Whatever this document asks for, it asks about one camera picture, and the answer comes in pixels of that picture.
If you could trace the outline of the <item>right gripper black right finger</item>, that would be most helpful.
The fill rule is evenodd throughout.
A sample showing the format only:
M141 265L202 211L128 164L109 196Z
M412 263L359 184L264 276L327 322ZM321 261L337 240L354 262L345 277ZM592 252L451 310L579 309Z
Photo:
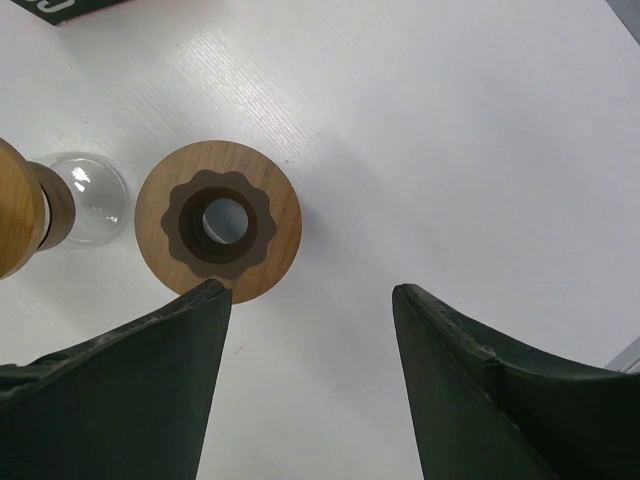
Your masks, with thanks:
M639 377L571 361L414 284L394 326L427 479L635 479Z

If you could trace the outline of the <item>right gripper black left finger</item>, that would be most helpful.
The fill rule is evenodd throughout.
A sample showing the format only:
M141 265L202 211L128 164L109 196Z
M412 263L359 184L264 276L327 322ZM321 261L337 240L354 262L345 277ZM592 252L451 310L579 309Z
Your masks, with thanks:
M196 477L232 308L208 280L162 308L1 368L5 479Z

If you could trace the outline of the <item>orange coffee filter box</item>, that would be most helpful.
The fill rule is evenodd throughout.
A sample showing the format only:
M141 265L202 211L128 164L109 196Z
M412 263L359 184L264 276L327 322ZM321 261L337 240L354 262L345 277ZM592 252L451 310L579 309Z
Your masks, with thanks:
M119 4L126 0L11 0L46 23L57 26Z

